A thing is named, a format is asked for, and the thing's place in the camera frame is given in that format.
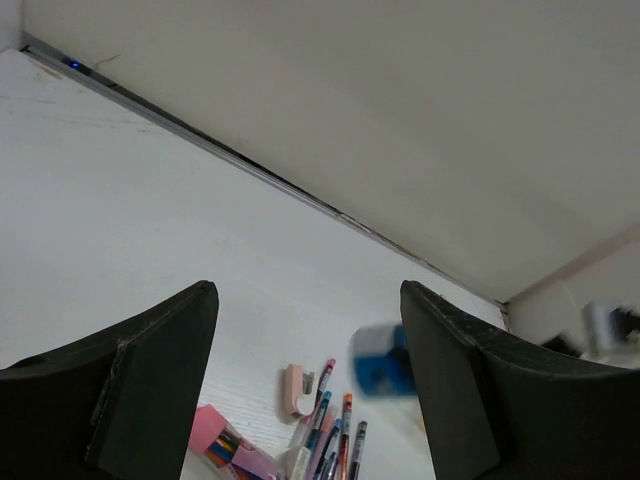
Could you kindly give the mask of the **blue round jar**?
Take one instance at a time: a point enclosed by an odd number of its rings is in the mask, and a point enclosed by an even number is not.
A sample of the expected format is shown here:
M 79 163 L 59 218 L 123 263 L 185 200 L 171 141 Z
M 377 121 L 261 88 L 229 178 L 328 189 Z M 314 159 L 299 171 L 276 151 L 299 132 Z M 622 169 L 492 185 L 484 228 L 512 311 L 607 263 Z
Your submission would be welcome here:
M 367 397 L 415 397 L 416 384 L 405 329 L 383 324 L 358 329 L 350 341 L 355 382 Z

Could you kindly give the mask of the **pink capped pencil tube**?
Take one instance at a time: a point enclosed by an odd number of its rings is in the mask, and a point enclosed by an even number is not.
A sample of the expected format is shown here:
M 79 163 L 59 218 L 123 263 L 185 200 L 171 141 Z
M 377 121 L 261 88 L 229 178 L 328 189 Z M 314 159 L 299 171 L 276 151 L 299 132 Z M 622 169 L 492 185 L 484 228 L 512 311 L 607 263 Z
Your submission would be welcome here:
M 189 448 L 223 479 L 279 479 L 276 460 L 246 440 L 212 405 L 196 409 Z

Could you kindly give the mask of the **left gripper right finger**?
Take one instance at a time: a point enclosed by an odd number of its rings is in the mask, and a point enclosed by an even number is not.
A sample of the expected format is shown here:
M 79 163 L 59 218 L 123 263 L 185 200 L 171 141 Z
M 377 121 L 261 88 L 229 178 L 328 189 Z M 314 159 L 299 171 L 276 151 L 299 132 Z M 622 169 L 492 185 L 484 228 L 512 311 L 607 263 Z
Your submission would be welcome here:
M 635 479 L 639 374 L 551 351 L 415 281 L 400 310 L 439 479 Z

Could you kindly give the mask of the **pink white stapler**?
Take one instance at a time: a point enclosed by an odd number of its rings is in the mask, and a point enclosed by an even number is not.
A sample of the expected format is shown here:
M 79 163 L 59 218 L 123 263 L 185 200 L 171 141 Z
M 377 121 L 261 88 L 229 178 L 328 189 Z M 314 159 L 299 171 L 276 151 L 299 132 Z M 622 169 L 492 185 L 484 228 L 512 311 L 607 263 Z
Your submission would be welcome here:
M 287 415 L 303 418 L 315 409 L 318 377 L 298 364 L 289 364 L 284 369 L 282 405 Z

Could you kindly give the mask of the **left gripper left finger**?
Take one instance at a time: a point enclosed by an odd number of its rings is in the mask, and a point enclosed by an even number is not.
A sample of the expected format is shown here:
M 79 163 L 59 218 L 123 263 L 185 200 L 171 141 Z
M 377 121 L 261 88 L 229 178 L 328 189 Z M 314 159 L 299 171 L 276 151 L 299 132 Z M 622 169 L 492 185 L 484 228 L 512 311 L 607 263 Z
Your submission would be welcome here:
M 179 478 L 218 309 L 199 281 L 3 369 L 2 478 Z

